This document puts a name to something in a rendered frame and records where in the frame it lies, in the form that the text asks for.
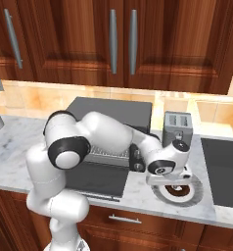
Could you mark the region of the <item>dark grey sink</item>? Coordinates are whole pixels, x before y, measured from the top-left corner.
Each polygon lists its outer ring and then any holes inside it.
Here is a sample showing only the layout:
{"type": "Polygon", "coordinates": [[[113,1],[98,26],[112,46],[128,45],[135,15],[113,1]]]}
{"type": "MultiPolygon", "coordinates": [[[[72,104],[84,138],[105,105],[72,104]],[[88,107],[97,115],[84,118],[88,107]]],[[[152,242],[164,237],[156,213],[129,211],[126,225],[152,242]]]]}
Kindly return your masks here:
{"type": "Polygon", "coordinates": [[[233,141],[202,138],[213,203],[233,208],[233,141]]]}

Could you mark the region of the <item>dark grey toaster oven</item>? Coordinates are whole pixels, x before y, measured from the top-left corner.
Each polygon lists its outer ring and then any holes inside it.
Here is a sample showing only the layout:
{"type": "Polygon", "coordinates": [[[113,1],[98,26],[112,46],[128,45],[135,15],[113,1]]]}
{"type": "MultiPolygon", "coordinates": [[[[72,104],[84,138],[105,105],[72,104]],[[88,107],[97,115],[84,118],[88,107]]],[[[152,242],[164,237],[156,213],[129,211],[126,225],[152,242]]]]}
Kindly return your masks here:
{"type": "MultiPolygon", "coordinates": [[[[100,112],[144,133],[150,133],[152,116],[152,104],[150,102],[76,97],[67,107],[67,110],[79,120],[91,111],[100,112]]],[[[103,158],[96,162],[85,161],[84,159],[83,162],[126,167],[130,172],[136,172],[134,170],[135,164],[140,163],[145,166],[142,159],[137,160],[133,156],[136,149],[138,147],[134,144],[126,149],[129,150],[129,159],[127,161],[103,158]]]]}

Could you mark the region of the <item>dark toaster oven door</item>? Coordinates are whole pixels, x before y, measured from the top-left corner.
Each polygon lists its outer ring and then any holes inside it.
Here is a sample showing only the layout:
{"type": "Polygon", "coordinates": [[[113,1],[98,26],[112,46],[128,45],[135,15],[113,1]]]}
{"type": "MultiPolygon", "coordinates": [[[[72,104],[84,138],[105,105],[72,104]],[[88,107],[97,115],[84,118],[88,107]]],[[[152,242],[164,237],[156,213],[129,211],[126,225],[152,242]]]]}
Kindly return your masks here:
{"type": "Polygon", "coordinates": [[[123,195],[128,173],[126,167],[83,162],[66,171],[66,188],[117,201],[123,195]]]}

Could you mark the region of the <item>metal toaster oven rack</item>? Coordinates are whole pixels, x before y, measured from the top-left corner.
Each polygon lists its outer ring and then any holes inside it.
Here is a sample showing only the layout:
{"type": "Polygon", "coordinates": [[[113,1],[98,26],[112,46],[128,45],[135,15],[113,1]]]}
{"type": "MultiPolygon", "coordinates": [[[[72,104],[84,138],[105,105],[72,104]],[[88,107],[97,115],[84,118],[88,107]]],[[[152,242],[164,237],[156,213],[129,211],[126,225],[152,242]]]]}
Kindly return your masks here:
{"type": "Polygon", "coordinates": [[[108,153],[99,147],[92,146],[90,153],[85,157],[85,161],[96,162],[103,158],[109,160],[127,161],[129,159],[129,150],[125,150],[120,154],[116,154],[116,153],[108,153]]]}

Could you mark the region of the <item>brown bagel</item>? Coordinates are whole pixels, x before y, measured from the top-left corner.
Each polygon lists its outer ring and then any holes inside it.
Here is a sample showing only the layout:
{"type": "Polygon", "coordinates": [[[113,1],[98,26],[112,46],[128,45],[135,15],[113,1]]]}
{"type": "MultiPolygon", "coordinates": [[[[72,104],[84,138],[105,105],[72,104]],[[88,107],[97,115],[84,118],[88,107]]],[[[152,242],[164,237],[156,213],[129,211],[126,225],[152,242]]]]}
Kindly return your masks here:
{"type": "Polygon", "coordinates": [[[184,197],[190,193],[188,185],[166,185],[164,188],[174,197],[184,197]]]}

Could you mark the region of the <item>brown wooden base cupboard door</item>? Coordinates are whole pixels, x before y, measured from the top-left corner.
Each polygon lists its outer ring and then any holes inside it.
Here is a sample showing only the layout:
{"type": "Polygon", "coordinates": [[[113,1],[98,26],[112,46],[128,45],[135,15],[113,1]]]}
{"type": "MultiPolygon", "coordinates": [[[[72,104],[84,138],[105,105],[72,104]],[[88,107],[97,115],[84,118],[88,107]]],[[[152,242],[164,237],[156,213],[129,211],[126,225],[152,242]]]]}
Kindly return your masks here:
{"type": "Polygon", "coordinates": [[[91,251],[197,251],[197,246],[129,230],[79,225],[91,251]]]}
{"type": "Polygon", "coordinates": [[[51,241],[49,219],[26,206],[26,194],[0,189],[0,251],[43,251],[51,241]]]}

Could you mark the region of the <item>white plate with grey rim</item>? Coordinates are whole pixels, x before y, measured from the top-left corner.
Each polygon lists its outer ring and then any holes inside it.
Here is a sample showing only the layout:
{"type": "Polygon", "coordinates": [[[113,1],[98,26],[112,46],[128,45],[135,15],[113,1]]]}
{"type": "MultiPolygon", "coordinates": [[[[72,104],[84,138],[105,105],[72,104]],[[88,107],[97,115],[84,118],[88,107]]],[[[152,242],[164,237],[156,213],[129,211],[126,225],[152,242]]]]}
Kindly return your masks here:
{"type": "Polygon", "coordinates": [[[191,207],[202,201],[204,189],[203,184],[196,176],[192,177],[191,183],[188,184],[188,186],[190,187],[190,193],[184,197],[174,197],[170,195],[164,188],[165,185],[152,185],[151,188],[157,198],[166,204],[177,207],[191,207]]]}

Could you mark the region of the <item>brown wooden drawer front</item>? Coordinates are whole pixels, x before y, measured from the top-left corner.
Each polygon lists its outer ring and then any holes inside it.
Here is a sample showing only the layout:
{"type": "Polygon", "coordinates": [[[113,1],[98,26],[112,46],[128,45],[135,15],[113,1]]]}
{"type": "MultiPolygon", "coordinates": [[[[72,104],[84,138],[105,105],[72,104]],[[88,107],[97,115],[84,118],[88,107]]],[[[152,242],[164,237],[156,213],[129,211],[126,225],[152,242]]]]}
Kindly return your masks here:
{"type": "Polygon", "coordinates": [[[233,229],[205,226],[197,251],[233,251],[233,229]]]}
{"type": "Polygon", "coordinates": [[[92,226],[126,229],[146,234],[153,234],[164,239],[181,241],[194,245],[199,243],[204,229],[203,225],[196,223],[94,205],[90,206],[89,213],[83,223],[92,226]],[[109,216],[112,214],[115,214],[118,217],[125,217],[134,220],[139,219],[142,224],[139,225],[114,221],[109,219],[109,216]]]}

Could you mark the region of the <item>grey two-slot toaster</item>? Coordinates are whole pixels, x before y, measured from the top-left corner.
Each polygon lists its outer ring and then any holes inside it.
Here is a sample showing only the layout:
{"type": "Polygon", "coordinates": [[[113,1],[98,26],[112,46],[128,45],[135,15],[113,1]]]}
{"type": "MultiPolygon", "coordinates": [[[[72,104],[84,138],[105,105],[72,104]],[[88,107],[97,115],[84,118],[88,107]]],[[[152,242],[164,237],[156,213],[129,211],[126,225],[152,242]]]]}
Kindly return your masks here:
{"type": "Polygon", "coordinates": [[[163,147],[179,139],[191,146],[193,124],[190,113],[166,111],[163,117],[163,147]]]}

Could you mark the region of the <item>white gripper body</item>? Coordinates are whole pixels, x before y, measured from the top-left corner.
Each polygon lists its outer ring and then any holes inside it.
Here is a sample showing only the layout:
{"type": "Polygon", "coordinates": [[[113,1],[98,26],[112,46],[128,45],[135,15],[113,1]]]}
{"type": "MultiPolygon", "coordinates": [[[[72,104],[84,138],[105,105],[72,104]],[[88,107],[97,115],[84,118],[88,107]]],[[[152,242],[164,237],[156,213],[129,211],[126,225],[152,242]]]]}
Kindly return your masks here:
{"type": "Polygon", "coordinates": [[[172,168],[157,168],[152,173],[147,172],[146,183],[148,185],[188,185],[191,183],[193,174],[184,167],[181,171],[174,171],[172,168]]]}

